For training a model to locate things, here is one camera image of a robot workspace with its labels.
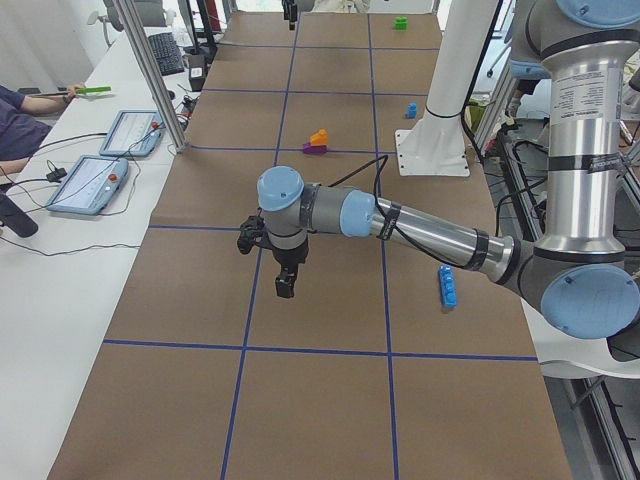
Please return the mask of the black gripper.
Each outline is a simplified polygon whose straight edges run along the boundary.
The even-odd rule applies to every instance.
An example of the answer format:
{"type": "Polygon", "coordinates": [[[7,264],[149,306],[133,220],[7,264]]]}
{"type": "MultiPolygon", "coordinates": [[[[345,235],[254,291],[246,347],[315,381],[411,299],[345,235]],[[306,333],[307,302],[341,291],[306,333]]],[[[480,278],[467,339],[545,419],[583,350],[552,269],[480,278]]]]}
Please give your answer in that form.
{"type": "Polygon", "coordinates": [[[289,30],[295,30],[296,28],[296,10],[297,3],[295,0],[282,0],[281,1],[283,7],[283,19],[288,20],[289,30]]]}
{"type": "Polygon", "coordinates": [[[240,226],[237,248],[241,254],[247,255],[253,247],[272,251],[274,259],[281,266],[275,278],[276,294],[280,298],[293,298],[298,266],[304,264],[308,256],[308,240],[297,241],[293,247],[281,246],[281,241],[276,235],[269,232],[265,219],[259,215],[252,215],[240,226]]]}

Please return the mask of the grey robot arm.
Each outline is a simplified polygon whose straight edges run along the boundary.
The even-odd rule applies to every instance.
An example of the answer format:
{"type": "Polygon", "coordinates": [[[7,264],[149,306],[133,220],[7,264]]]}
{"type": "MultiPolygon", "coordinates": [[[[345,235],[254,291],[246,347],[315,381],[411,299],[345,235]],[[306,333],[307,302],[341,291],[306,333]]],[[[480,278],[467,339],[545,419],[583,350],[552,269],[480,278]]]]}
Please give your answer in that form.
{"type": "Polygon", "coordinates": [[[562,333],[601,339],[633,324],[639,287],[615,238],[622,70],[639,46],[635,1],[520,1],[513,19],[513,66],[550,77],[545,231],[536,241],[471,228],[462,180],[464,108],[500,5],[451,5],[423,117],[396,134],[399,173],[423,180],[433,213],[338,185],[307,183],[275,166],[257,182],[260,211],[241,226],[237,246],[271,251],[277,294],[290,298],[312,232],[374,236],[440,262],[483,273],[562,333]]]}

